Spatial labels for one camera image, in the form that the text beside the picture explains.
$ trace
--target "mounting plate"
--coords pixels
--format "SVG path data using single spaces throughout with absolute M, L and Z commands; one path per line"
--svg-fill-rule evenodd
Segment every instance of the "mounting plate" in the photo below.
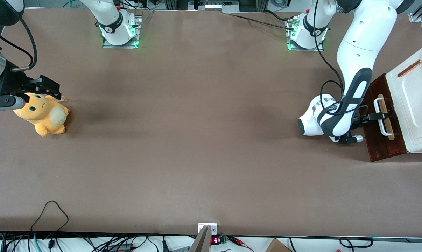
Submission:
M 294 30 L 286 30 L 286 38 L 287 38 L 287 50 L 288 51 L 318 51 L 317 48 L 312 49 L 306 49 L 299 46 L 295 41 L 291 40 L 290 37 L 292 37 L 292 34 L 296 32 L 296 28 L 298 26 L 297 23 L 289 23 L 287 21 L 284 22 L 286 27 L 292 27 Z M 324 37 L 322 39 L 322 42 L 318 45 L 318 48 L 320 51 L 323 51 L 323 41 Z
M 135 49 L 138 48 L 139 44 L 139 34 L 141 33 L 141 22 L 142 22 L 142 16 L 135 15 L 133 13 L 130 13 L 130 15 L 134 16 L 134 19 L 131 19 L 131 22 L 128 26 L 128 32 L 135 34 L 133 38 L 131 38 L 127 43 L 124 45 L 112 45 L 107 40 L 102 42 L 102 48 L 113 48 L 113 49 Z
M 197 228 L 197 233 L 200 233 L 204 225 L 210 225 L 212 228 L 212 234 L 217 234 L 217 223 L 199 223 Z

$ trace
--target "stuffed toy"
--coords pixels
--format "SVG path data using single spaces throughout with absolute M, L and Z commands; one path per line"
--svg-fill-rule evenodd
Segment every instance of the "stuffed toy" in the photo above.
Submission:
M 63 123 L 70 110 L 55 101 L 52 96 L 26 93 L 29 102 L 19 110 L 14 110 L 17 116 L 32 123 L 35 131 L 43 137 L 48 133 L 63 134 L 66 132 Z

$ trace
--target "red digital display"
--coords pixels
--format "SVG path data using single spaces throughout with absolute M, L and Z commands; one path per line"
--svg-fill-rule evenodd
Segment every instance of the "red digital display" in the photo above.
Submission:
M 210 240 L 210 245 L 219 245 L 219 244 L 220 244 L 220 237 L 212 236 Z

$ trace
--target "white box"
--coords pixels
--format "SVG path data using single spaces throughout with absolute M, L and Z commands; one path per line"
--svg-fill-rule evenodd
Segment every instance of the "white box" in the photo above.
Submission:
M 406 149 L 422 153 L 422 48 L 386 74 Z M 406 74 L 398 75 L 411 67 Z

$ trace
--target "brown table surface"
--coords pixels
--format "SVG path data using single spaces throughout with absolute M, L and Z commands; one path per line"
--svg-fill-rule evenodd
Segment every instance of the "brown table surface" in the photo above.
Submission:
M 72 118 L 45 139 L 0 113 L 0 230 L 29 230 L 56 200 L 70 216 L 64 231 L 195 233 L 217 222 L 232 235 L 422 237 L 422 163 L 369 163 L 364 143 L 300 134 L 297 118 L 335 75 L 318 53 L 287 51 L 284 30 L 163 11 L 144 24 L 139 49 L 113 50 L 86 9 L 29 9 L 24 19 L 38 48 L 27 73 L 59 82 Z M 331 21 L 332 64 L 351 20 Z M 3 35 L 31 49 L 21 24 Z M 400 15 L 374 78 L 421 47 L 421 24 Z M 63 222 L 52 205 L 35 229 Z

